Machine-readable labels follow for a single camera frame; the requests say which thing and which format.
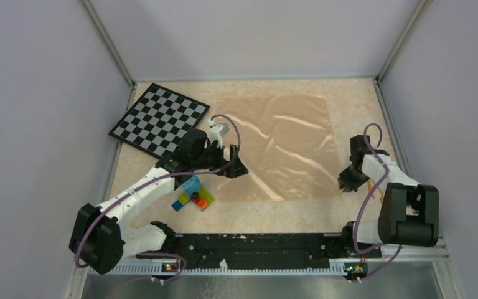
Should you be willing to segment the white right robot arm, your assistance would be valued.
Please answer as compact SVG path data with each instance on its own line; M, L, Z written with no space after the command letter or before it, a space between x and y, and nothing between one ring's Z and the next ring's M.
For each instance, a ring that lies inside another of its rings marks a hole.
M376 188L382 203L376 220L348 222L342 229L341 251L356 257L365 244L397 244L433 247L439 234L439 192L407 176L390 155L368 148L369 136L350 139L350 162L338 177L343 192L360 186Z

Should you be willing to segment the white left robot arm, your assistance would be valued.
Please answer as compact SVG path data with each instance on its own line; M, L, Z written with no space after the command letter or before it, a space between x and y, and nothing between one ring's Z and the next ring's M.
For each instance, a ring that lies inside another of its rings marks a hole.
M75 265L91 267L99 274L111 271L120 260L141 252L152 251L168 257L174 240L166 228L148 224L132 229L133 220L160 197L174 192L196 176L214 174L236 178L248 174L240 161L239 144L226 146L223 138L229 127L212 125L209 132L188 131L168 156L160 159L136 184L97 206L85 204L77 213L69 249Z

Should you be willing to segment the orange cloth napkin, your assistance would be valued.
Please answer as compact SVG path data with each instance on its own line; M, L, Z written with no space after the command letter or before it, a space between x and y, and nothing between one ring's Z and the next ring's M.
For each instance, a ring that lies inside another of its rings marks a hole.
M215 178L220 201L297 201L339 192L341 170L329 107L314 94L221 98L217 113L229 116L241 136L239 157L249 173Z

